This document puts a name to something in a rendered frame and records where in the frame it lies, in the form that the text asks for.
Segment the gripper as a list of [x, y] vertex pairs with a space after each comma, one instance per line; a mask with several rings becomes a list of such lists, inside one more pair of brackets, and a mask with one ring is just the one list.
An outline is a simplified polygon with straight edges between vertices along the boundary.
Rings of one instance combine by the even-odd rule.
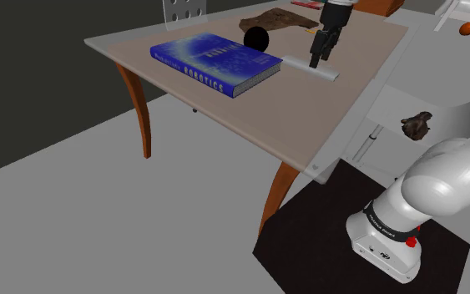
[[320, 60], [327, 61], [332, 49], [337, 45], [341, 28], [345, 27], [351, 16], [352, 4], [326, 2], [321, 10], [320, 23], [323, 30], [317, 30], [313, 39], [309, 66], [317, 68]]

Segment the grey flat bar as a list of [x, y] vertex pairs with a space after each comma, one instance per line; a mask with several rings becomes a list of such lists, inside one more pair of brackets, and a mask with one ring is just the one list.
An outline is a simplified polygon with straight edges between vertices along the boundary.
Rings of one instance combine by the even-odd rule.
[[312, 68], [305, 60], [290, 55], [283, 56], [281, 59], [284, 64], [292, 68], [303, 70], [331, 82], [334, 82], [339, 76], [339, 73], [335, 69], [322, 65], [321, 63], [319, 63], [316, 68]]

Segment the red book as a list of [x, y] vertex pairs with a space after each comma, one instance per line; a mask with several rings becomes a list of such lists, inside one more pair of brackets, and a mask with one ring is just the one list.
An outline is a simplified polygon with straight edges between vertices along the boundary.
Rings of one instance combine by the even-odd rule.
[[324, 6], [323, 2], [308, 1], [308, 0], [291, 0], [291, 4], [305, 7], [305, 8], [311, 8], [315, 10], [321, 10], [321, 8]]

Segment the brown flat crumpled cloth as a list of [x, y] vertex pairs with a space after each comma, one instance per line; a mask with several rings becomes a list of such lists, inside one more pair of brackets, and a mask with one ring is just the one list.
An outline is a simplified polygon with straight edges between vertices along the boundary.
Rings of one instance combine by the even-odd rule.
[[239, 28], [244, 33], [253, 27], [261, 27], [266, 31], [272, 31], [291, 26], [311, 29], [318, 27], [319, 23], [281, 8], [272, 8], [259, 16], [241, 19], [239, 23]]

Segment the orange wooden furniture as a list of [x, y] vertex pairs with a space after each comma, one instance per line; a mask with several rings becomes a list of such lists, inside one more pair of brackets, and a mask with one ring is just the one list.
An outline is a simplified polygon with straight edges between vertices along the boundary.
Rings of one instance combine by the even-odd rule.
[[405, 0], [359, 0], [354, 9], [364, 13], [389, 17], [398, 10]]

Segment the black ball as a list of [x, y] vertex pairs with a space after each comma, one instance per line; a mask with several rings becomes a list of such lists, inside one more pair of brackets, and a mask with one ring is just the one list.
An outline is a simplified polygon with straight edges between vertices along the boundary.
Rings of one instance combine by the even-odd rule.
[[243, 44], [260, 52], [266, 51], [270, 37], [267, 31], [259, 26], [249, 28], [244, 35]]

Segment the table with orange wooden legs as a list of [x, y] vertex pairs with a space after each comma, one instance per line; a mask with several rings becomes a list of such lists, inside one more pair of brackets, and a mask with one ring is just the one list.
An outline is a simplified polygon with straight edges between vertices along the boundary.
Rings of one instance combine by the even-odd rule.
[[235, 99], [201, 86], [149, 56], [151, 46], [195, 33], [216, 33], [238, 42], [243, 37], [243, 19], [273, 8], [315, 17], [309, 9], [275, 0], [180, 21], [172, 30], [160, 24], [86, 40], [90, 48], [115, 62], [138, 115], [145, 158], [151, 157], [153, 148], [164, 148], [169, 143], [164, 136], [153, 135], [162, 115], [145, 102], [143, 82], [275, 156], [280, 167], [264, 205], [264, 217], [276, 212], [298, 175], [317, 177], [336, 164], [338, 156], [329, 152], [328, 146], [335, 141], [341, 121], [350, 115], [361, 118], [366, 114], [371, 107], [367, 90], [378, 81], [387, 61], [409, 35], [406, 24], [355, 12], [329, 60], [340, 72], [337, 79], [328, 82], [283, 66], [278, 74]]

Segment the blue book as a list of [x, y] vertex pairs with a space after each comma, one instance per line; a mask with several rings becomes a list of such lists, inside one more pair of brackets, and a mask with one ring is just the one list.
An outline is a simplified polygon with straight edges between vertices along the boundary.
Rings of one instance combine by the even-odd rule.
[[213, 33], [154, 45], [150, 55], [232, 99], [280, 72], [282, 64], [280, 58]]

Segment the brown lumpy figure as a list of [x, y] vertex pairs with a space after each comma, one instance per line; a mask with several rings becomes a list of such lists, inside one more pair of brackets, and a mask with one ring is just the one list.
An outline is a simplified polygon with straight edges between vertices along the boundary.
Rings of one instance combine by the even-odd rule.
[[432, 118], [432, 114], [423, 111], [408, 119], [402, 119], [402, 131], [405, 136], [412, 140], [422, 139], [430, 130], [427, 121]]

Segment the grey perforated chair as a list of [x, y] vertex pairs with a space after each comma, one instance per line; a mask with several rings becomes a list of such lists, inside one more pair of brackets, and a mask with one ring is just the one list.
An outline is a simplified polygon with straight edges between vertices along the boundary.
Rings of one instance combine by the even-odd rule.
[[207, 0], [162, 0], [168, 31], [207, 23]]

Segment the white perforated chair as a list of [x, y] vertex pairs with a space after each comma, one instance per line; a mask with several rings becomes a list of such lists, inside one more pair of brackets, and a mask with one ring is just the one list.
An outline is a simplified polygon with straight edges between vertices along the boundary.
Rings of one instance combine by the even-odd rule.
[[[402, 120], [428, 112], [429, 130], [422, 139], [404, 134]], [[365, 119], [366, 127], [356, 132], [342, 159], [392, 178], [409, 168], [435, 144], [450, 138], [470, 137], [470, 92], [464, 104], [448, 106], [427, 102], [385, 85]]]

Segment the black robot stand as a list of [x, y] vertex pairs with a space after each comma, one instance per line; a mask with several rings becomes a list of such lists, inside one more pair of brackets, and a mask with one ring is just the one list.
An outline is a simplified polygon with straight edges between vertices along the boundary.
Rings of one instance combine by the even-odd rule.
[[422, 264], [407, 284], [352, 250], [346, 219], [384, 190], [339, 161], [324, 185], [312, 181], [265, 222], [255, 258], [285, 294], [457, 294], [470, 245], [434, 220], [421, 227]]

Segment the white furniture frame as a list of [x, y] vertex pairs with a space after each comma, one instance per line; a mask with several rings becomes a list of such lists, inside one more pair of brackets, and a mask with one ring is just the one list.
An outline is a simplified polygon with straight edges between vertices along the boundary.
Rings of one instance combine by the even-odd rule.
[[441, 18], [434, 28], [435, 32], [438, 32], [449, 18], [470, 22], [470, 0], [445, 0], [435, 15]]

